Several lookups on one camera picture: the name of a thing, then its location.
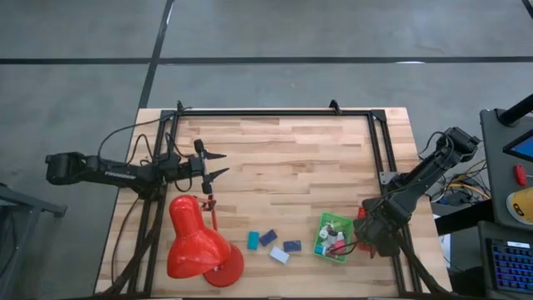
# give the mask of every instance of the concrete floor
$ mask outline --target concrete floor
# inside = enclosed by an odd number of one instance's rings
[[[0,58],[149,58],[164,4],[3,1]],[[531,55],[532,28],[520,0],[178,0],[162,57]],[[0,182],[69,206],[63,220],[42,215],[17,298],[92,292],[117,190],[54,187],[44,157],[94,154],[109,132],[131,124],[146,72],[147,65],[0,65]],[[195,108],[324,107],[331,99],[402,106],[421,149],[450,126],[480,137],[478,112],[509,107],[532,83],[529,63],[159,66],[148,107],[178,99]],[[111,140],[105,156],[124,159],[130,135]],[[454,264],[469,267],[476,251],[454,246]]]

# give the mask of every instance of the green container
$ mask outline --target green container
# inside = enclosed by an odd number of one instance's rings
[[[322,249],[323,246],[321,245],[322,241],[324,241],[320,235],[319,235],[319,232],[321,231],[321,229],[326,226],[326,224],[333,224],[335,225],[335,230],[337,232],[340,232],[342,231],[344,233],[344,243],[348,244],[348,243],[351,243],[351,236],[353,235],[353,223],[352,223],[352,220],[351,219],[348,219],[348,218],[343,218],[343,217],[340,217],[340,216],[337,216],[333,213],[328,213],[328,212],[324,212],[320,218],[320,226],[318,227],[318,230],[316,231],[316,236],[315,236],[315,243],[314,243],[314,248],[313,248],[313,251],[315,253],[315,255],[321,257],[321,258],[325,258],[325,259],[329,259],[333,262],[336,262],[336,263],[345,263],[346,260],[347,260],[347,257],[346,255],[341,255],[341,256],[337,256],[337,257],[329,257],[327,255],[322,255],[320,252],[318,252],[319,249]]]

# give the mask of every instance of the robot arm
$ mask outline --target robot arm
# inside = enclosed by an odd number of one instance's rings
[[[367,217],[354,221],[357,240],[373,245],[380,256],[399,254],[391,233],[406,225],[418,199],[444,173],[458,163],[468,162],[476,154],[480,140],[458,127],[448,128],[436,142],[436,150],[411,172],[398,174],[386,185],[385,195],[367,199],[362,206]]]
[[[226,155],[209,153],[202,140],[194,141],[197,155],[190,155],[186,162],[174,152],[163,154],[158,162],[135,166],[115,162],[98,156],[85,156],[79,152],[47,155],[47,180],[55,185],[79,182],[102,183],[119,188],[131,188],[142,199],[150,199],[164,182],[202,177],[202,190],[212,193],[212,181],[228,168],[209,173],[205,161],[224,158]]]

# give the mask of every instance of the keyboard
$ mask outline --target keyboard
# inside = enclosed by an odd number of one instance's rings
[[[496,289],[533,294],[533,249],[530,244],[487,238]]]

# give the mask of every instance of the teal block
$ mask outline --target teal block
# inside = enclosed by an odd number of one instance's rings
[[[259,247],[259,232],[248,233],[248,249],[257,250]]]

